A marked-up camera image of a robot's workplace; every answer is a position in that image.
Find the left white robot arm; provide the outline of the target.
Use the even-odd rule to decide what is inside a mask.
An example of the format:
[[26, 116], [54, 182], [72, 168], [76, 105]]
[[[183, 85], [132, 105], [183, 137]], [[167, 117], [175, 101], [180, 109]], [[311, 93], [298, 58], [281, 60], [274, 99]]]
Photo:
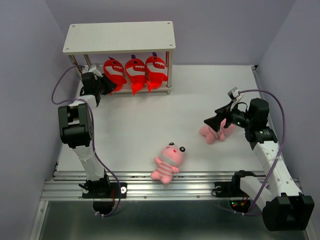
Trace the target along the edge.
[[81, 75], [79, 97], [58, 108], [60, 139], [77, 155], [86, 175], [82, 188], [84, 199], [103, 199], [112, 193], [109, 176], [99, 162], [94, 149], [94, 121], [91, 110], [98, 107], [101, 96], [110, 94], [116, 84], [98, 70]]

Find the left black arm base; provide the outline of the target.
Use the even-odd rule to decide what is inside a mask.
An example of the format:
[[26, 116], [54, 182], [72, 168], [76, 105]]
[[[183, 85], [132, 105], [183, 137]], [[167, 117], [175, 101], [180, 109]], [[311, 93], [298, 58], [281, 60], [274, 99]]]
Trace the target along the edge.
[[78, 186], [82, 188], [83, 199], [111, 199], [127, 197], [128, 184], [120, 182], [120, 187], [117, 182], [110, 182], [109, 176], [104, 175], [99, 180], [86, 180], [84, 184], [79, 183]]

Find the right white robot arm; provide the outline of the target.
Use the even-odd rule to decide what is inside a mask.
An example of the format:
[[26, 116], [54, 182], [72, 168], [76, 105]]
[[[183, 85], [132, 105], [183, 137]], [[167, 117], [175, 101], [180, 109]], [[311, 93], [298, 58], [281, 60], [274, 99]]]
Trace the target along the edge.
[[267, 125], [269, 111], [269, 103], [260, 98], [252, 99], [246, 111], [239, 110], [231, 101], [215, 110], [215, 116], [204, 120], [216, 132], [231, 125], [243, 128], [266, 174], [265, 181], [260, 183], [252, 171], [239, 170], [231, 181], [216, 182], [213, 191], [216, 197], [222, 198], [250, 197], [252, 204], [262, 211], [264, 225], [269, 231], [304, 231], [315, 203], [296, 185], [278, 154], [278, 139]]

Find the red shark plush purple tag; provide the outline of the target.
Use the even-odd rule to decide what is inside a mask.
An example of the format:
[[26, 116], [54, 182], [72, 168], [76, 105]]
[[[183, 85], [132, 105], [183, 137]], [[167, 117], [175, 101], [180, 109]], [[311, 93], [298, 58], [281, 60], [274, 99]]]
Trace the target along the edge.
[[144, 88], [147, 81], [146, 65], [141, 59], [132, 54], [131, 59], [126, 62], [124, 70], [130, 80], [132, 94], [135, 96], [136, 93]]

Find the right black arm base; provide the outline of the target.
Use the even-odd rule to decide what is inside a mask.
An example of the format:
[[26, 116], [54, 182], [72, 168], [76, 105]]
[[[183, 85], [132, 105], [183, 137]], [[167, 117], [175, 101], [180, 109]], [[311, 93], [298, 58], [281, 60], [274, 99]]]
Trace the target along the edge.
[[256, 175], [252, 171], [237, 171], [231, 181], [216, 181], [211, 194], [217, 198], [244, 197], [246, 193], [240, 189], [240, 180], [244, 177], [256, 177]]

